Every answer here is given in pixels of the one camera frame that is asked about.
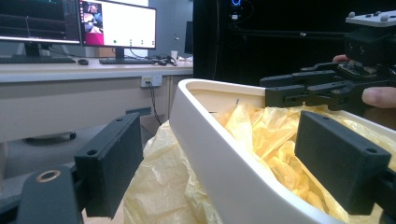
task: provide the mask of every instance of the white desk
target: white desk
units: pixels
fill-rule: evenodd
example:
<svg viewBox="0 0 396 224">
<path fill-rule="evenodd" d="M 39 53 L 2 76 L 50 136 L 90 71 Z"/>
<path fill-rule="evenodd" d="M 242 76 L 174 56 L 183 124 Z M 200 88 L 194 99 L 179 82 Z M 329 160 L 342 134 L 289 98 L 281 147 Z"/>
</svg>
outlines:
<svg viewBox="0 0 396 224">
<path fill-rule="evenodd" d="M 140 88 L 145 75 L 163 76 L 161 87 L 154 88 L 155 102 L 167 120 L 174 85 L 192 77 L 192 63 L 0 64 L 0 143 L 106 124 L 128 109 L 152 106 L 149 89 Z M 156 122 L 146 119 L 148 126 Z"/>
</svg>

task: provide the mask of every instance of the white tray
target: white tray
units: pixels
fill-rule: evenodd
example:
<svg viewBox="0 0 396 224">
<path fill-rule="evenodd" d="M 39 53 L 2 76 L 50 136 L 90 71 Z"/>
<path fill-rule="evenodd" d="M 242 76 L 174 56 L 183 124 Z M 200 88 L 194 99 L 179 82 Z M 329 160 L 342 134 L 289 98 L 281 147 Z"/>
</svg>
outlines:
<svg viewBox="0 0 396 224">
<path fill-rule="evenodd" d="M 306 203 L 271 176 L 209 112 L 228 111 L 238 101 L 265 107 L 264 88 L 185 79 L 179 82 L 170 125 L 194 172 L 224 223 L 339 223 Z M 393 139 L 396 132 L 345 111 Z"/>
</svg>

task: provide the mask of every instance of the wall outlet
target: wall outlet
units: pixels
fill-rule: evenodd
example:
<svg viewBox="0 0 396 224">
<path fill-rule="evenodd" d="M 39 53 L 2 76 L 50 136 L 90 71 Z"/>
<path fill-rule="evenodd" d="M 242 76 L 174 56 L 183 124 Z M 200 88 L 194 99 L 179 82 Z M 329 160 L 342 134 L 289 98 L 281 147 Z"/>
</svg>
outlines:
<svg viewBox="0 0 396 224">
<path fill-rule="evenodd" d="M 149 83 L 151 83 L 153 87 L 161 86 L 163 84 L 163 76 L 142 76 L 140 87 L 149 87 Z"/>
</svg>

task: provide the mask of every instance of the dark background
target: dark background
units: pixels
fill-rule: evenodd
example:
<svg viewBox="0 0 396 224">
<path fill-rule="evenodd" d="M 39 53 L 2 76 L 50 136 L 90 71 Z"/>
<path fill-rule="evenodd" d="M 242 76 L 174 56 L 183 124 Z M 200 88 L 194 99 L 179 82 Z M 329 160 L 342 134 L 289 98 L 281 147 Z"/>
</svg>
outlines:
<svg viewBox="0 0 396 224">
<path fill-rule="evenodd" d="M 345 23 L 349 12 L 396 10 L 393 0 L 243 0 L 232 21 L 231 2 L 194 1 L 196 78 L 258 86 L 263 77 L 331 62 L 344 53 L 344 34 L 359 28 Z"/>
</svg>

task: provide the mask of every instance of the computer monitor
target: computer monitor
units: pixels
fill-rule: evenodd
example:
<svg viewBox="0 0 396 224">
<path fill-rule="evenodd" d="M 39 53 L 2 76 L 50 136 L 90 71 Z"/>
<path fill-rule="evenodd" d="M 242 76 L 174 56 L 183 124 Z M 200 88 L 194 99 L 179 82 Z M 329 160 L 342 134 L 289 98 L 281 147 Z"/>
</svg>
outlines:
<svg viewBox="0 0 396 224">
<path fill-rule="evenodd" d="M 193 54 L 193 35 L 192 35 L 192 21 L 186 22 L 186 40 L 184 42 L 184 53 Z"/>
<path fill-rule="evenodd" d="M 79 0 L 79 10 L 83 46 L 115 48 L 116 58 L 125 49 L 156 49 L 156 8 Z"/>
<path fill-rule="evenodd" d="M 39 56 L 38 45 L 79 45 L 75 0 L 1 0 L 0 40 L 25 43 L 28 56 Z"/>
</svg>

